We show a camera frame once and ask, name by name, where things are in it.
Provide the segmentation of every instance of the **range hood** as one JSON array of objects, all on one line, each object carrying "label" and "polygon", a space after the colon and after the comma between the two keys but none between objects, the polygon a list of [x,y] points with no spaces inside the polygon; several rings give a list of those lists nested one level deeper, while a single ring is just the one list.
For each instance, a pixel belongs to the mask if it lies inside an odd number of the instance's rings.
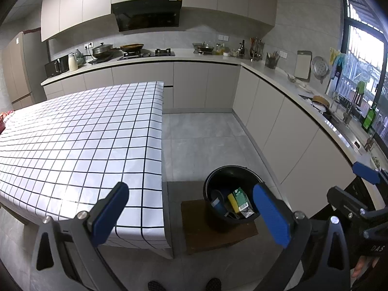
[{"label": "range hood", "polygon": [[130,0],[112,4],[120,32],[179,26],[182,0]]}]

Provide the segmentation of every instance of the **shoe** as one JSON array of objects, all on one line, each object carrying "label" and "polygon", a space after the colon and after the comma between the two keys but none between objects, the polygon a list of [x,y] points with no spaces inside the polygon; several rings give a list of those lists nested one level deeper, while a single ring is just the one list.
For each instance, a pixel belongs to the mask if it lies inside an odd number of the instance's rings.
[{"label": "shoe", "polygon": [[157,281],[150,281],[148,283],[148,290],[149,291],[167,291],[159,282]]},{"label": "shoe", "polygon": [[221,291],[221,280],[211,278],[205,287],[205,291]]}]

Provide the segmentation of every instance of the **green bottle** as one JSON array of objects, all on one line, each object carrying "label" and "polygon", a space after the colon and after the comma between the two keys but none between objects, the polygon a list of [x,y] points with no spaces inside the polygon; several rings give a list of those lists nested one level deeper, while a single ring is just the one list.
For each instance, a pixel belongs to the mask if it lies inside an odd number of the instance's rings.
[{"label": "green bottle", "polygon": [[373,104],[371,108],[369,108],[368,113],[366,114],[364,123],[362,124],[362,128],[368,132],[371,127],[374,119],[376,118],[376,104]]}]

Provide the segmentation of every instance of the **window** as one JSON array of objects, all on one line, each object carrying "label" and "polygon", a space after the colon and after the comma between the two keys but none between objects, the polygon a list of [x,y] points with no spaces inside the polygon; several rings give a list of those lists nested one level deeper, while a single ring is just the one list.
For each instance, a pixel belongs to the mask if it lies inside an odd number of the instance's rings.
[{"label": "window", "polygon": [[362,0],[343,0],[344,30],[341,52],[347,54],[336,92],[352,101],[359,81],[365,91],[354,115],[363,122],[373,103],[377,104],[372,128],[375,138],[388,156],[388,43],[381,24]]}]

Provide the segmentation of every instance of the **microwave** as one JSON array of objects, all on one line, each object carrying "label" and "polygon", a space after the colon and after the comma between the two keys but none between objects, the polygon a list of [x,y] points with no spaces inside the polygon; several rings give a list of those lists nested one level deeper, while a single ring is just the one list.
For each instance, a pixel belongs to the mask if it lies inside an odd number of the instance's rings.
[{"label": "microwave", "polygon": [[63,56],[45,64],[46,76],[53,77],[69,71],[69,56]]}]

